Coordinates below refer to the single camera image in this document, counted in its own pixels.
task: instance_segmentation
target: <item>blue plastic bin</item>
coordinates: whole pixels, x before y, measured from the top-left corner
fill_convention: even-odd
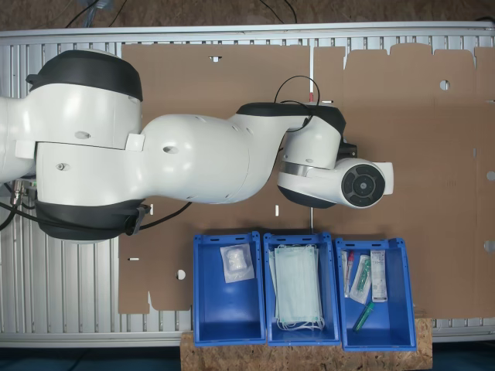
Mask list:
[[[249,243],[254,279],[225,283],[220,248]],[[260,234],[194,237],[194,344],[265,344]]]
[[[338,262],[338,291],[340,323],[342,324],[342,347],[348,352],[415,351],[416,329],[409,281],[408,255],[401,238],[382,241],[334,241]],[[364,310],[364,305],[344,297],[342,251],[354,251],[350,284],[356,276],[361,254],[370,255],[371,250],[385,250],[385,274],[387,296],[385,303],[374,303],[374,310],[359,332],[353,327]],[[371,301],[371,292],[367,303]]]
[[[319,249],[319,291],[322,301],[325,327],[320,330],[302,329],[284,331],[278,328],[275,318],[275,290],[271,281],[268,252],[278,245],[315,244]],[[272,236],[267,233],[263,237],[265,254],[265,297],[268,345],[339,345],[339,316],[337,314],[337,295],[335,271],[333,269],[332,239],[328,233],[309,236]]]

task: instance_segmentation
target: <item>floor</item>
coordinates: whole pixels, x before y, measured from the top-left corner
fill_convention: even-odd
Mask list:
[[[100,0],[93,27],[107,27],[126,0]],[[493,0],[288,0],[298,23],[473,21],[495,16]],[[63,28],[91,0],[0,0],[0,31]],[[265,0],[285,23],[294,16],[284,0]],[[81,27],[84,16],[71,27]],[[114,27],[277,24],[260,0],[127,0]]]

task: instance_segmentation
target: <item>surgical mask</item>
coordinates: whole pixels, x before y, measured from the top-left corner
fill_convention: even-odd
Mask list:
[[[278,327],[289,331],[323,329],[325,322],[319,298],[318,249],[314,245],[280,245],[269,257]]]

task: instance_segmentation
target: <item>hole in cardboard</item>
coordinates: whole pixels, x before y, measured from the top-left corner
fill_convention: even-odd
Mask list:
[[[450,88],[450,82],[448,80],[440,81],[440,89],[448,90]]]
[[[184,278],[186,278],[186,272],[183,271],[182,269],[179,269],[176,273],[176,278],[179,280],[179,281],[182,281]]]
[[[169,155],[174,155],[175,153],[179,153],[179,149],[177,147],[174,147],[173,145],[167,145],[166,147],[163,148],[163,151],[165,153],[168,153]]]

